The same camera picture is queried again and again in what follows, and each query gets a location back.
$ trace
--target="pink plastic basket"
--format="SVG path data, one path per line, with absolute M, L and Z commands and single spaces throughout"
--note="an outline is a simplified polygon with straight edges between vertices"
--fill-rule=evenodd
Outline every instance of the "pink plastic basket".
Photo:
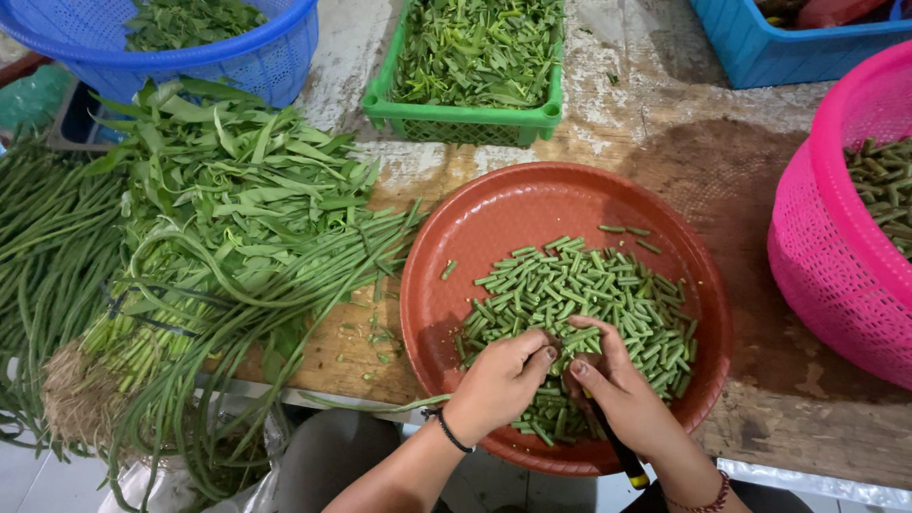
M 849 361 L 912 390 L 912 265 L 875 224 L 843 147 L 912 135 L 912 42 L 869 58 L 827 93 L 776 190 L 767 247 L 789 305 Z

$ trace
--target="hand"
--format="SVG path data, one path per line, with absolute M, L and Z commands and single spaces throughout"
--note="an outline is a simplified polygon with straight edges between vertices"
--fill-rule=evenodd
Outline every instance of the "hand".
M 516 420 L 557 358 L 555 345 L 557 340 L 542 330 L 488 344 L 443 408 L 456 440 L 471 447 Z
M 687 433 L 633 366 L 615 327 L 578 315 L 571 316 L 569 322 L 577 328 L 596 326 L 602 335 L 603 355 L 578 353 L 564 373 L 570 396 L 577 405 L 589 410 L 582 385 L 605 412 L 621 442 L 649 460 L 689 443 Z

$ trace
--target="black string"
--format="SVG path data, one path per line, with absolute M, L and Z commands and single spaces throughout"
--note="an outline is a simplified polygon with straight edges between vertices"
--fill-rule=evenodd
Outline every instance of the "black string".
M 443 433 L 447 435 L 447 438 L 449 438 L 454 445 L 459 447 L 459 450 L 467 455 L 470 455 L 472 453 L 472 449 L 470 447 L 466 447 L 465 445 L 460 444 L 459 440 L 456 440 L 456 437 L 453 436 L 453 433 L 450 433 L 450 428 L 447 426 L 447 423 L 443 421 L 443 408 L 428 408 L 421 411 L 421 416 L 424 417 L 425 421 L 429 421 L 431 415 L 437 415 L 437 420 L 440 421 L 440 427 L 443 428 Z
M 138 291 L 140 291 L 139 288 L 136 288 L 136 287 L 127 288 L 127 290 L 124 290 L 122 293 L 120 293 L 120 296 L 117 299 L 114 299 L 110 295 L 110 290 L 108 289 L 107 284 L 102 282 L 102 283 L 98 284 L 98 286 L 101 287 L 101 290 L 105 293 L 106 296 L 108 296 L 108 305 L 110 306 L 110 309 L 108 311 L 108 319 L 114 319 L 118 315 L 129 315 L 129 314 L 123 313 L 123 310 L 120 309 L 120 305 L 123 303 L 124 299 L 127 298 L 128 292 L 138 292 Z M 165 292 L 167 292 L 167 290 L 165 290 L 164 288 L 161 288 L 161 287 L 149 286 L 149 289 L 158 291 L 159 298 L 161 298 L 165 294 Z M 204 294 L 204 293 L 192 291 L 189 289 L 179 289 L 179 290 L 194 292 L 196 294 Z M 200 301 L 203 301 L 206 304 L 212 305 L 217 308 L 222 308 L 222 309 L 228 308 L 224 305 L 220 305 L 215 302 L 207 301 L 205 299 L 200 299 Z M 193 331 L 186 330 L 180 326 L 173 326 L 171 324 L 167 324 L 167 323 L 161 322 L 159 320 L 151 319 L 144 315 L 132 314 L 132 315 L 130 315 L 130 317 L 132 317 L 140 322 L 145 322 L 146 324 L 151 324 L 152 326 L 159 328 L 161 330 L 167 330 L 167 331 L 170 331 L 171 333 L 175 333 L 177 335 L 182 335 L 184 337 L 190 337 L 191 339 L 195 339 L 196 337 L 200 336 L 199 333 L 195 333 Z

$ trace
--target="blue plastic crate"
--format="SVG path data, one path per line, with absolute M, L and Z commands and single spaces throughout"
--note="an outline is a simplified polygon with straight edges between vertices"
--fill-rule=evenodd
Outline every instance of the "blue plastic crate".
M 841 78 L 875 53 L 912 39 L 912 20 L 783 30 L 753 0 L 690 0 L 735 89 Z
M 316 50 L 316 0 L 244 0 L 269 22 L 200 47 L 128 52 L 123 22 L 131 0 L 0 0 L 0 27 L 24 46 L 59 60 L 102 96 L 130 103 L 146 79 L 187 75 L 236 87 L 284 107 L 304 86 Z

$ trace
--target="wooden table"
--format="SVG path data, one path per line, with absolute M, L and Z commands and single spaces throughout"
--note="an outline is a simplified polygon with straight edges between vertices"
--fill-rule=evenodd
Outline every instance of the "wooden table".
M 319 48 L 299 101 L 316 126 L 357 130 L 368 153 L 383 158 L 377 208 L 405 208 L 418 195 L 432 208 L 481 174 L 548 160 L 594 165 L 659 194 L 705 240 L 734 312 L 729 382 L 695 434 L 707 453 L 912 488 L 912 393 L 821 344 L 789 310 L 767 263 L 776 184 L 832 84 L 729 89 L 685 0 L 627 0 L 623 9 L 617 0 L 566 1 L 564 120 L 530 149 L 408 143 L 370 127 L 358 104 L 398 1 L 320 5 Z M 620 77 L 614 87 L 608 71 Z M 375 308 L 371 290 L 361 292 L 364 306 L 327 317 L 289 386 L 399 404 L 423 397 L 406 356 L 388 345 L 385 365 L 383 346 L 364 338 L 375 311 L 396 330 L 399 303 Z M 251 354 L 238 377 L 261 381 L 258 368 Z

